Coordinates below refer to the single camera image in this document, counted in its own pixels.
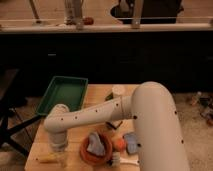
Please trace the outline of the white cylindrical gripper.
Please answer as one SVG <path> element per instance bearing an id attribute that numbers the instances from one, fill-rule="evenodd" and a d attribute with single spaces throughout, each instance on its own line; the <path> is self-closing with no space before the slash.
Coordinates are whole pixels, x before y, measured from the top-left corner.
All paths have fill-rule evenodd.
<path id="1" fill-rule="evenodd" d="M 68 146 L 68 139 L 67 139 L 66 132 L 50 134 L 49 140 L 50 140 L 50 146 L 52 150 L 55 152 L 64 151 L 66 147 Z"/>

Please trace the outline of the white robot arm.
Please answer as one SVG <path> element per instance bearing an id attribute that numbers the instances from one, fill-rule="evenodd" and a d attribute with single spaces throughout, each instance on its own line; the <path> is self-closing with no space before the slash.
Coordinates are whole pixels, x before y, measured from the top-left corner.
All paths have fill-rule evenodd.
<path id="1" fill-rule="evenodd" d="M 75 112 L 57 110 L 44 120 L 55 151 L 67 147 L 71 128 L 131 119 L 141 171 L 190 171 L 176 106 L 168 89 L 157 82 L 144 82 L 133 93 Z"/>

